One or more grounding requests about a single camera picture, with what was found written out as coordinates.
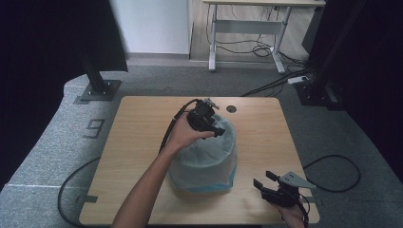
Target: translucent plastic bag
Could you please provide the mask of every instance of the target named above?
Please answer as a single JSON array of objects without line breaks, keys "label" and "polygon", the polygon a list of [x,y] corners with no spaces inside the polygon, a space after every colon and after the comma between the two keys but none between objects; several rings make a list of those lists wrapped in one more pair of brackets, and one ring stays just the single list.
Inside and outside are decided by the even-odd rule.
[{"label": "translucent plastic bag", "polygon": [[176,188],[212,192],[232,187],[238,159],[235,128],[217,114],[213,118],[215,127],[225,129],[225,133],[197,140],[179,152],[168,170]]}]

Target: wall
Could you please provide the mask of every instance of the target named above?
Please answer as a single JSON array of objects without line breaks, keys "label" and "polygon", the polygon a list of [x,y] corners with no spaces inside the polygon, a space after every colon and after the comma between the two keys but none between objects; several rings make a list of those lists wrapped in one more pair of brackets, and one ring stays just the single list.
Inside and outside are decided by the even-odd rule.
[{"label": "wall", "polygon": [[189,54],[191,0],[110,0],[125,52]]}]

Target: white metal table leg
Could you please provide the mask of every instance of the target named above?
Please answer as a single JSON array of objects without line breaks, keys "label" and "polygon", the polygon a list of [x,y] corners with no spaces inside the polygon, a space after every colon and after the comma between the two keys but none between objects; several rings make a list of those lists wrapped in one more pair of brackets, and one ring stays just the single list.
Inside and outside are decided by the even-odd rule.
[{"label": "white metal table leg", "polygon": [[211,45],[210,45],[210,57],[208,59],[208,69],[210,71],[216,70],[216,22],[217,22],[217,7],[214,5],[213,20],[211,23]]},{"label": "white metal table leg", "polygon": [[282,24],[281,24],[281,28],[280,28],[280,32],[279,32],[279,38],[276,40],[275,46],[270,48],[270,50],[272,51],[273,60],[276,63],[276,67],[278,68],[279,74],[285,73],[285,69],[284,69],[284,66],[282,65],[278,52],[279,52],[279,47],[281,45],[282,37],[284,36],[285,29],[287,28],[287,25],[288,25],[288,19],[290,18],[290,14],[291,14],[291,7],[287,7],[287,11],[285,12],[285,17],[282,20]]}]

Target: desk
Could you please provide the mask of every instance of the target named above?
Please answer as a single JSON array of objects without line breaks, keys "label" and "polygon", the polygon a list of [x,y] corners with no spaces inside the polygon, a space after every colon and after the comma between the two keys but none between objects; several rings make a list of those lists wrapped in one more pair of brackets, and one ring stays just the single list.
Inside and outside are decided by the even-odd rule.
[{"label": "desk", "polygon": [[[271,47],[273,59],[276,63],[278,73],[285,73],[284,66],[279,58],[278,51],[282,37],[287,28],[288,19],[292,7],[324,7],[324,0],[203,0],[203,3],[214,5],[210,45],[210,56],[208,68],[210,71],[216,70],[216,32],[223,33],[249,33],[249,34],[272,34],[278,35],[278,39]],[[219,20],[217,16],[218,5],[241,5],[241,6],[278,6],[287,7],[282,21],[241,21],[241,20]]]},{"label": "desk", "polygon": [[[190,97],[124,97],[112,125],[89,196],[80,215],[85,225],[111,224],[128,192],[158,154],[172,117]],[[149,224],[272,224],[282,223],[278,211],[261,199],[253,178],[266,187],[277,184],[265,171],[294,171],[305,178],[287,123],[275,98],[211,98],[217,114],[237,132],[238,167],[234,186],[218,193],[190,193],[172,188],[165,179]],[[233,105],[237,111],[229,113]],[[301,194],[311,197],[308,189]],[[310,221],[319,220],[311,203]]]}]

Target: desk foot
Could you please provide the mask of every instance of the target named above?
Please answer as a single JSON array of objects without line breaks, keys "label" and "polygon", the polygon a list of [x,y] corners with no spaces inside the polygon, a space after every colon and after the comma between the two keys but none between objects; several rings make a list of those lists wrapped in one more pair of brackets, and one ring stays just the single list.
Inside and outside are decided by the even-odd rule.
[{"label": "desk foot", "polygon": [[208,60],[208,69],[211,72],[216,71],[216,47],[210,45],[210,58]]},{"label": "desk foot", "polygon": [[270,51],[272,52],[273,60],[275,61],[276,67],[278,68],[278,73],[279,74],[284,74],[285,69],[284,69],[284,66],[282,65],[281,60],[279,59],[278,53],[275,54],[273,47],[270,47]]}]

